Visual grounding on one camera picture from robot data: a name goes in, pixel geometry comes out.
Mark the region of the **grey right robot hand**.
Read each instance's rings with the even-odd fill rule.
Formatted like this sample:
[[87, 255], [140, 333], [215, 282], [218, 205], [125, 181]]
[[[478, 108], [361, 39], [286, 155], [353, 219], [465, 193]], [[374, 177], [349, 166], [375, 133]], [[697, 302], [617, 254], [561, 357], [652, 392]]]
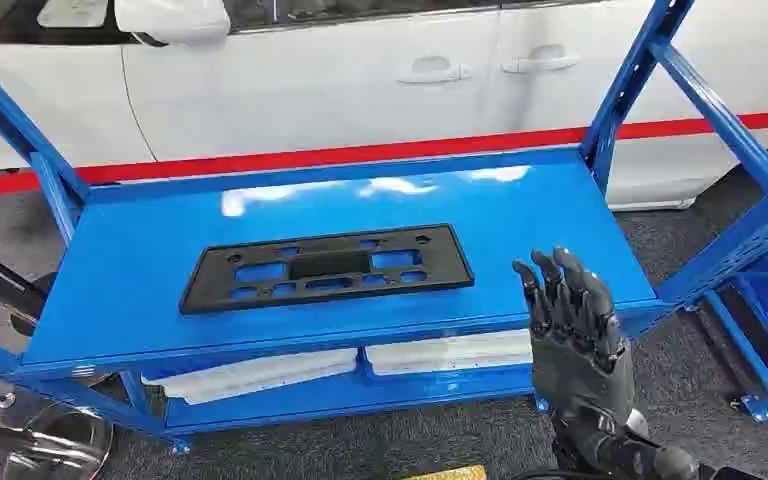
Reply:
[[632, 354], [613, 295], [565, 247], [512, 262], [529, 314], [532, 382], [571, 425], [620, 432], [634, 409]]

